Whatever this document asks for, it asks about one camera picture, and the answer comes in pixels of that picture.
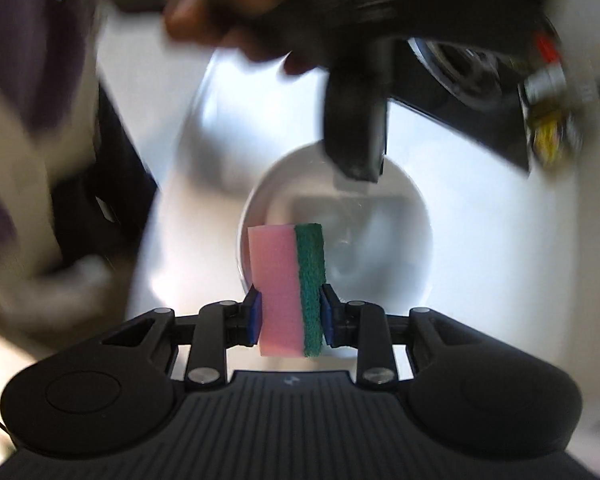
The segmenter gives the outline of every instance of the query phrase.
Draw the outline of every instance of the bowl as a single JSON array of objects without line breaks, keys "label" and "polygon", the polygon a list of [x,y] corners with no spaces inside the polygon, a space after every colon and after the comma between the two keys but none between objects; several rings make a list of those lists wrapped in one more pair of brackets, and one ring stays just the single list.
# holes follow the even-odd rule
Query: bowl
[{"label": "bowl", "polygon": [[251,286],[247,229],[316,222],[324,234],[327,282],[342,301],[363,300],[388,314],[406,314],[430,291],[433,236],[417,186],[389,158],[378,184],[340,175],[320,143],[277,161],[245,204],[237,259]]}]

